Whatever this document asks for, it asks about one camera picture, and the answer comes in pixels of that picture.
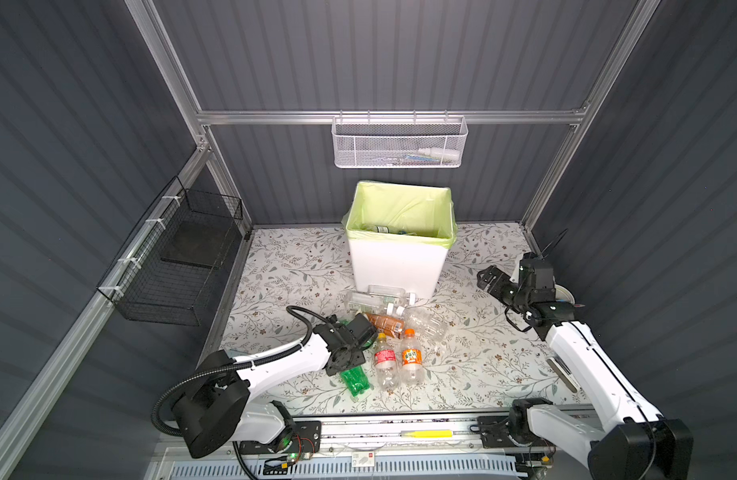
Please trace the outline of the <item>green crushed bottle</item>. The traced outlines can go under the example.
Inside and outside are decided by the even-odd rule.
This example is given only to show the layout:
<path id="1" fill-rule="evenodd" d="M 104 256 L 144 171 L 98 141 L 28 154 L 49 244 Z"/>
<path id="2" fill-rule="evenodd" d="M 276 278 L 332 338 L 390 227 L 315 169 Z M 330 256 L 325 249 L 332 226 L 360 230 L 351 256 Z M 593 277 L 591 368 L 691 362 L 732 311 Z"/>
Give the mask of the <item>green crushed bottle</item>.
<path id="1" fill-rule="evenodd" d="M 350 395 L 354 399 L 367 394 L 373 388 L 362 366 L 340 372 L 340 379 L 342 379 L 342 382 L 344 382 L 344 385 L 348 388 L 348 392 L 350 392 Z"/>

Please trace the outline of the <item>clear bottle pink label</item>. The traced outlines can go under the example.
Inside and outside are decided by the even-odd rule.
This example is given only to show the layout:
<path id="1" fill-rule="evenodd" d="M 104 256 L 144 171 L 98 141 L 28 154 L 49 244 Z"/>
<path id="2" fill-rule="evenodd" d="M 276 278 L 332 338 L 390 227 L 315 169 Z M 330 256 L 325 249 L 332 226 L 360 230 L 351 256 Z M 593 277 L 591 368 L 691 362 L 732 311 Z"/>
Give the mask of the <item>clear bottle pink label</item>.
<path id="1" fill-rule="evenodd" d="M 377 337 L 374 366 L 380 386 L 386 391 L 396 389 L 399 383 L 396 352 L 384 333 Z"/>

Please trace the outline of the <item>amber tea bottle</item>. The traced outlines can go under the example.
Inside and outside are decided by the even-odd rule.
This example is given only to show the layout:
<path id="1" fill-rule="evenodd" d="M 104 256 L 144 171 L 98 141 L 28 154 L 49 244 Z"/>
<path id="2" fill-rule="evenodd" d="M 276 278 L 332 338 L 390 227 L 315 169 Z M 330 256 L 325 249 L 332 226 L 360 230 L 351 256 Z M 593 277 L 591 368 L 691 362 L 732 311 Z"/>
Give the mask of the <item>amber tea bottle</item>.
<path id="1" fill-rule="evenodd" d="M 366 318 L 378 329 L 378 332 L 396 339 L 404 337 L 406 331 L 404 320 L 374 313 L 366 313 Z"/>

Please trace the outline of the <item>orange label bottle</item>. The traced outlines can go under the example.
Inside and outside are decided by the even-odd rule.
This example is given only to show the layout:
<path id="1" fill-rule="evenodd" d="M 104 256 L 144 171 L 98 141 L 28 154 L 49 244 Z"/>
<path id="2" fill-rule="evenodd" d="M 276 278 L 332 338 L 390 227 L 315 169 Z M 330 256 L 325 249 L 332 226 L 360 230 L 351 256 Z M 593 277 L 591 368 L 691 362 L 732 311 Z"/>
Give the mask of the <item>orange label bottle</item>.
<path id="1" fill-rule="evenodd" d="M 421 385 L 424 382 L 422 345 L 416 330 L 407 328 L 402 340 L 401 374 L 409 385 Z"/>

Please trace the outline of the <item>clear bottle white cap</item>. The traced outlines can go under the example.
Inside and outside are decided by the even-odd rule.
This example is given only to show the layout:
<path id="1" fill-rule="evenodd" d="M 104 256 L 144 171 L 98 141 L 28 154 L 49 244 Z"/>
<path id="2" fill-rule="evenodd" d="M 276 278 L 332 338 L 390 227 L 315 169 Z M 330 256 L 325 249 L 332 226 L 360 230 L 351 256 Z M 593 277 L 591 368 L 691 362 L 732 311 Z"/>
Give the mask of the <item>clear bottle white cap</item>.
<path id="1" fill-rule="evenodd" d="M 398 306 L 396 314 L 405 322 L 407 329 L 414 329 L 418 335 L 436 342 L 445 339 L 448 324 L 424 306 Z"/>

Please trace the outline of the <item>clear bottle blue cap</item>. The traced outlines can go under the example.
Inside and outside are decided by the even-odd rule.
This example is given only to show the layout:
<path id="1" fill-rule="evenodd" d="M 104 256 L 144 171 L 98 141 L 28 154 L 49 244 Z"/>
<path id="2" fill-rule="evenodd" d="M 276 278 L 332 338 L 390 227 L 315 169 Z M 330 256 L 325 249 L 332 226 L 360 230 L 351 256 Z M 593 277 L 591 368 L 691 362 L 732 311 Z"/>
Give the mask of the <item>clear bottle blue cap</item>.
<path id="1" fill-rule="evenodd" d="M 371 225 L 368 226 L 368 231 L 378 234 L 393 234 L 393 235 L 406 235 L 407 232 L 401 228 L 386 226 L 386 225 Z"/>

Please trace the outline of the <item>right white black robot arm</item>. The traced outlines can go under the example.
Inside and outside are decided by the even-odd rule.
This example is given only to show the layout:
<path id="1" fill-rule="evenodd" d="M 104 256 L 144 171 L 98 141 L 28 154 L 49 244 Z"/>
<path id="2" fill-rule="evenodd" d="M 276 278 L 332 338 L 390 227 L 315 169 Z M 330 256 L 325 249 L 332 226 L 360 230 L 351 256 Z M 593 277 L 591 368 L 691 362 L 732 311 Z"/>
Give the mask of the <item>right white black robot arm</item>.
<path id="1" fill-rule="evenodd" d="M 694 437 L 684 422 L 666 418 L 622 374 L 578 314 L 582 305 L 556 298 L 552 265 L 529 253 L 516 277 L 490 266 L 478 286 L 519 314 L 561 358 L 591 400 L 594 428 L 544 398 L 514 401 L 504 430 L 518 446 L 546 440 L 582 463 L 595 479 L 686 479 Z"/>

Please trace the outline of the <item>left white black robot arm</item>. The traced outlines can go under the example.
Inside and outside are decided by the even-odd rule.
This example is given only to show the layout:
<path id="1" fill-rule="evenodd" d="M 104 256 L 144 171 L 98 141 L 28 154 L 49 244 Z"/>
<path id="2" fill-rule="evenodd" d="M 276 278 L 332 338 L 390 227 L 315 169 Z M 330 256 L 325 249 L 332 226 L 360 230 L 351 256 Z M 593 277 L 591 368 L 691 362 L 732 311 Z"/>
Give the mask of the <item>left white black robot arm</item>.
<path id="1" fill-rule="evenodd" d="M 224 350 L 206 356 L 192 376 L 158 398 L 150 418 L 156 429 L 182 438 L 194 459 L 230 442 L 286 450 L 296 435 L 294 418 L 280 401 L 256 400 L 304 374 L 335 376 L 364 365 L 364 350 L 379 334 L 360 313 L 342 323 L 304 307 L 288 306 L 286 312 L 306 326 L 302 339 L 248 356 L 230 357 Z"/>

